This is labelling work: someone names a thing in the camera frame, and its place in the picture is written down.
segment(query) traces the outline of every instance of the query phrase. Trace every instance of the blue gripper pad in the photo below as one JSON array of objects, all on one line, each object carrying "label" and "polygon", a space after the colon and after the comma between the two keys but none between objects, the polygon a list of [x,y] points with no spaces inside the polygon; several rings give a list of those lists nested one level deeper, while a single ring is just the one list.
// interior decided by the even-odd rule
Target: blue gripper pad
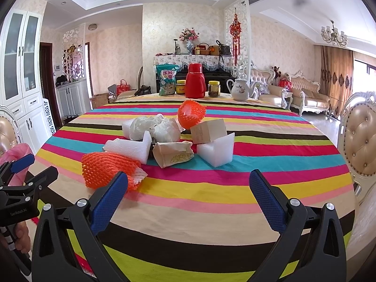
[{"label": "blue gripper pad", "polygon": [[27,154],[26,156],[18,159],[17,161],[12,163],[11,172],[14,174],[19,173],[23,169],[31,166],[35,162],[35,158],[33,154]]},{"label": "blue gripper pad", "polygon": [[261,175],[252,171],[249,175],[249,187],[256,198],[270,228],[279,233],[286,229],[286,214],[273,193],[265,184]]},{"label": "blue gripper pad", "polygon": [[121,173],[110,184],[110,187],[98,201],[97,205],[91,212],[90,228],[94,235],[97,235],[100,231],[104,231],[106,229],[116,211],[116,208],[123,199],[127,188],[127,174]]}]

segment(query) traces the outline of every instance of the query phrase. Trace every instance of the striped tablecloth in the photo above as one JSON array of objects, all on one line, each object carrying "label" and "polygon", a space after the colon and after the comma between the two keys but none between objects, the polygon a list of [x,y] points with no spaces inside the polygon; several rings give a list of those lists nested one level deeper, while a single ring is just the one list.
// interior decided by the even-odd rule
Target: striped tablecloth
[{"label": "striped tablecloth", "polygon": [[[70,122],[36,155],[33,174],[53,165],[59,179],[42,195],[44,203],[66,206],[92,190],[81,176],[81,157],[122,138],[121,123],[141,115],[176,116],[184,97],[147,95],[116,102]],[[347,166],[330,140],[296,114],[264,102],[205,98],[204,120],[224,118],[235,132],[234,159],[212,168],[195,154],[165,169],[155,161],[148,177],[128,192],[100,239],[132,282],[247,281],[278,233],[253,197],[249,172],[260,169],[288,198],[322,207],[332,202],[347,243],[354,222],[355,195]],[[189,131],[183,140],[190,140]],[[301,244],[307,235],[302,236]],[[76,241],[75,251],[83,257]],[[285,273],[297,264],[300,249]]]}]

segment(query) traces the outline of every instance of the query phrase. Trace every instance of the door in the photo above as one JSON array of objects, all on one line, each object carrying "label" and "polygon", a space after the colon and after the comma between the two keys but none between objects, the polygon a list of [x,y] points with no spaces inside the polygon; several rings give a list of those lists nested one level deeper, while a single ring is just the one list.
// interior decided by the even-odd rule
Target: door
[{"label": "door", "polygon": [[36,151],[33,145],[33,140],[31,138],[31,132],[30,132],[31,127],[30,127],[28,115],[25,115],[24,117],[20,118],[18,120],[18,125],[20,127],[22,141],[24,143],[27,143],[30,146],[31,150],[33,151],[33,154],[36,154]]},{"label": "door", "polygon": [[81,88],[81,83],[74,84],[73,86],[69,87],[69,93],[72,96],[74,113],[76,115],[84,114],[85,111],[82,107],[81,97],[83,96],[83,90]]},{"label": "door", "polygon": [[28,12],[21,46],[21,84],[23,97],[40,90],[39,78],[39,28],[41,16]]},{"label": "door", "polygon": [[71,115],[68,104],[68,88],[58,89],[58,97],[63,116],[65,117],[66,115]]},{"label": "door", "polygon": [[48,99],[50,102],[52,120],[55,128],[59,129],[62,126],[62,123],[56,100],[55,85],[53,82],[52,43],[40,43],[39,59],[43,98]]},{"label": "door", "polygon": [[26,14],[22,10],[10,12],[1,31],[0,80],[3,104],[6,106],[22,99],[20,55]]},{"label": "door", "polygon": [[67,98],[68,98],[68,106],[71,115],[75,115],[76,112],[74,111],[72,93],[70,93],[70,87],[67,88]]},{"label": "door", "polygon": [[26,121],[29,121],[30,124],[30,137],[36,152],[51,136],[43,109],[43,107],[39,107],[25,116],[27,117]]}]

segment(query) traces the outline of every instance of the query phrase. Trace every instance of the pink flowers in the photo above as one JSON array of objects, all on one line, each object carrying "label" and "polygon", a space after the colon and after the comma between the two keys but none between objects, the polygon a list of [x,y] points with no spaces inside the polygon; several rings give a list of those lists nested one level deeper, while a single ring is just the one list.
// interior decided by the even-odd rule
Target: pink flowers
[{"label": "pink flowers", "polygon": [[196,40],[199,37],[200,33],[196,33],[194,28],[189,29],[186,28],[182,30],[179,39],[181,41],[187,41],[187,40]]}]

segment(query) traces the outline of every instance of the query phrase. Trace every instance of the orange foam fruit net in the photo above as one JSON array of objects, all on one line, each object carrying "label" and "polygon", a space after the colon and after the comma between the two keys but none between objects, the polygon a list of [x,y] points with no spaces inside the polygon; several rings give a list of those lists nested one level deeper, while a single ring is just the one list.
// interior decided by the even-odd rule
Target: orange foam fruit net
[{"label": "orange foam fruit net", "polygon": [[206,107],[196,101],[186,100],[177,110],[177,119],[182,127],[190,129],[201,122],[206,113]]},{"label": "orange foam fruit net", "polygon": [[140,168],[139,160],[114,153],[89,153],[82,156],[82,176],[88,188],[106,186],[117,172],[128,176],[127,191],[134,191],[140,185],[140,178],[147,174]]}]

